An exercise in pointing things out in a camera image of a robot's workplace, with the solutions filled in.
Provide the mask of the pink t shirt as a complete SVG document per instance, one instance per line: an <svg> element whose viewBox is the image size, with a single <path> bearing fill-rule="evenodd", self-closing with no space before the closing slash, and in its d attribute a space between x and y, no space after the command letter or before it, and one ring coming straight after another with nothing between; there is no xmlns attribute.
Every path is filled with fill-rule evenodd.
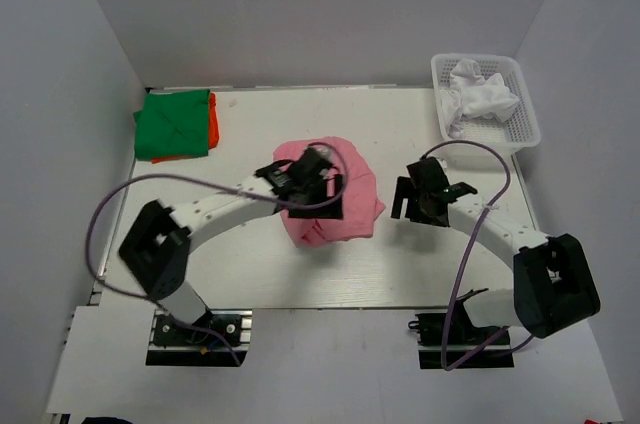
<svg viewBox="0 0 640 424"><path fill-rule="evenodd" d="M274 150L273 159L297 160L313 142L330 144L346 163L345 166L337 164L340 172L347 171L347 186L342 196L343 218L296 219L290 218L283 211L281 219L293 244L297 247L315 248L333 242L370 238L374 232L375 220L385 210L385 205L378 198L373 171L353 143L336 136L289 141Z"/></svg>

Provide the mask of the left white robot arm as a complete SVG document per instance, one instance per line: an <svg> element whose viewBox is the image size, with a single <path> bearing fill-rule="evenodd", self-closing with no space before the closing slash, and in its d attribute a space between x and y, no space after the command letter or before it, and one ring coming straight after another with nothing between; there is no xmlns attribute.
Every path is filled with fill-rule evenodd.
<svg viewBox="0 0 640 424"><path fill-rule="evenodd" d="M282 211L298 219L340 219L347 183L339 151L313 142L298 159L275 161L234 187L215 185L209 197L173 206L146 203L118 255L144 299L169 314L188 342L199 343L210 334L212 313L186 279L191 253L229 230Z"/></svg>

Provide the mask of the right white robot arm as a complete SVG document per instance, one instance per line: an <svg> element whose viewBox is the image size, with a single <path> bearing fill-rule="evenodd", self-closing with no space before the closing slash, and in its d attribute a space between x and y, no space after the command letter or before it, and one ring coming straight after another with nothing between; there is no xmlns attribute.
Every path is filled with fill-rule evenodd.
<svg viewBox="0 0 640 424"><path fill-rule="evenodd" d="M471 185L450 183L434 157L407 170L396 181L392 218L464 233L512 272L511 288L469 292L455 304L451 328L459 340L475 342L488 327L522 327L546 338L600 312L600 297L577 238L549 236L518 223Z"/></svg>

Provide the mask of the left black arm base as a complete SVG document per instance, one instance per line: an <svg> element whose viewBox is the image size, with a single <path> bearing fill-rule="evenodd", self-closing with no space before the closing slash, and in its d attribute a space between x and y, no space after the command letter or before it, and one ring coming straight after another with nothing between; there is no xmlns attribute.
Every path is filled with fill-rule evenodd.
<svg viewBox="0 0 640 424"><path fill-rule="evenodd" d="M238 367L249 350L252 317L249 310L214 311L199 324L212 330L212 335L179 326L168 314L156 312L145 364L160 367Z"/></svg>

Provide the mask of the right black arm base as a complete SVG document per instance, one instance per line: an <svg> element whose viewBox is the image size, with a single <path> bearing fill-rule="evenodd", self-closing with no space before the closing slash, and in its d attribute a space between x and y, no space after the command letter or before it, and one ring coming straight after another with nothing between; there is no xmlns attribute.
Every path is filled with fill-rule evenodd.
<svg viewBox="0 0 640 424"><path fill-rule="evenodd" d="M408 330L417 337L418 359L421 370L441 370L441 344L444 330L444 312L416 314L408 322ZM483 344L500 330L499 327L475 328L454 317L450 326L446 360L449 365ZM510 353L511 340L502 334L481 352L459 366L459 369L508 369L514 367Z"/></svg>

